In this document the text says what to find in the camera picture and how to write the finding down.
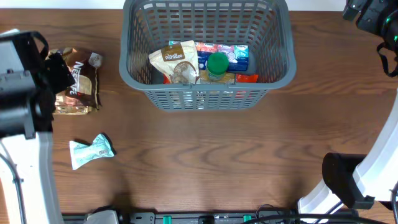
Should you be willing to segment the gold Nescafe coffee bag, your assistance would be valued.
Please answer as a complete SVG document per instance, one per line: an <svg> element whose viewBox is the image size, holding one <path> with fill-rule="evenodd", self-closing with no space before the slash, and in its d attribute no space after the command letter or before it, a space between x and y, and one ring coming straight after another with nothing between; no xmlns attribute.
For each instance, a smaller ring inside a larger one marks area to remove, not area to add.
<svg viewBox="0 0 398 224"><path fill-rule="evenodd" d="M75 83L56 95L55 113L86 115L98 110L97 70L102 66L103 56L74 47L53 49L49 55L56 53L62 56Z"/></svg>

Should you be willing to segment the teal white snack packet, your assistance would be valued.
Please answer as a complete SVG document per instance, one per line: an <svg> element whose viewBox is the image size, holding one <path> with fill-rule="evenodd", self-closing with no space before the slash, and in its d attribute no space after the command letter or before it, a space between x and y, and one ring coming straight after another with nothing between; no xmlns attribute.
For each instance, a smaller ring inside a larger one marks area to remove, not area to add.
<svg viewBox="0 0 398 224"><path fill-rule="evenodd" d="M116 152L105 134L99 134L91 145L69 142L72 169L77 170L88 162L104 157L114 157Z"/></svg>

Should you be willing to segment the clear nut mix bag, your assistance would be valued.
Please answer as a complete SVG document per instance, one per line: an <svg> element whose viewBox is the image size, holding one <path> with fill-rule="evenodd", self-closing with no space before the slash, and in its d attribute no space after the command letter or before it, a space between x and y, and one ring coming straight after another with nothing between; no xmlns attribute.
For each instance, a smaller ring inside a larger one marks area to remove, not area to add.
<svg viewBox="0 0 398 224"><path fill-rule="evenodd" d="M173 84L196 84L198 52L193 40L167 45L149 55L149 61Z"/></svg>

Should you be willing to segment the Kleenex tissue multipack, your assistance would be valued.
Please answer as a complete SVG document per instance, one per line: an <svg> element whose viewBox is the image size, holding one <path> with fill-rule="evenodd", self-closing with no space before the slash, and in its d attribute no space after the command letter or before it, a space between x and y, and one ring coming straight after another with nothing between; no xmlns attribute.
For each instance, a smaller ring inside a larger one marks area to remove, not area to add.
<svg viewBox="0 0 398 224"><path fill-rule="evenodd" d="M226 45L206 42L194 42L198 66L200 70L206 70L208 57L216 52L225 54L229 60L227 72L246 71L249 65L249 47L247 45Z"/></svg>

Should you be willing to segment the orange cracker packet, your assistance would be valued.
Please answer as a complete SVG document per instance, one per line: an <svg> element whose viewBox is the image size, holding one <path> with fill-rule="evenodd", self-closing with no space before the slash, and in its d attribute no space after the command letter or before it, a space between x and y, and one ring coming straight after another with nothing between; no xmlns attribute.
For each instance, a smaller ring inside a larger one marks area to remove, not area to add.
<svg viewBox="0 0 398 224"><path fill-rule="evenodd" d="M171 78L167 77L167 75L162 74L164 80L163 84L173 84L173 83L181 83L181 84L189 84L185 77L175 77L176 82L171 82ZM206 73L201 73L199 79L196 81L196 84L234 84L234 83L257 83L259 75L244 75L238 73L226 73L224 77L219 80L212 80L208 78Z"/></svg>

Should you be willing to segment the green lid jar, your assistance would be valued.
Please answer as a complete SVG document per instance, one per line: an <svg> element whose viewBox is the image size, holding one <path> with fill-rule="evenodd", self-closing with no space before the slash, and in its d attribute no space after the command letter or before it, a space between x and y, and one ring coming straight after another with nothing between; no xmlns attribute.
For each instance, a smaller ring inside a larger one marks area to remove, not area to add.
<svg viewBox="0 0 398 224"><path fill-rule="evenodd" d="M210 80L222 79L228 69L229 60L227 56L221 52L216 52L208 57L206 62L206 72Z"/></svg>

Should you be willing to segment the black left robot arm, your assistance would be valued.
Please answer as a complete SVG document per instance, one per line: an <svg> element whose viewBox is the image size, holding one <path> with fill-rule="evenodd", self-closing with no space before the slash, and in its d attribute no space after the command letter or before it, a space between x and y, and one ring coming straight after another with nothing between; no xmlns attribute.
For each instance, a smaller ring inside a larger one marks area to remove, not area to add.
<svg viewBox="0 0 398 224"><path fill-rule="evenodd" d="M1 34L1 185L10 223L63 223L52 168L57 93L75 84L37 31Z"/></svg>

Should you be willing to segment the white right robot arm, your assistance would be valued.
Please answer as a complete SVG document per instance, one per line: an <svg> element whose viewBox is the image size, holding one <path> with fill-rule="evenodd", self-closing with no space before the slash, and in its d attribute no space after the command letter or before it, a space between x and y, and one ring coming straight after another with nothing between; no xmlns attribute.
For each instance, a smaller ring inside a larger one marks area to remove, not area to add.
<svg viewBox="0 0 398 224"><path fill-rule="evenodd" d="M397 52L397 0L349 0L343 19L383 39L376 48ZM329 221L359 223L339 215L342 207L369 210L381 202L397 215L397 105L366 155L328 153L322 164L322 180L297 203L296 223Z"/></svg>

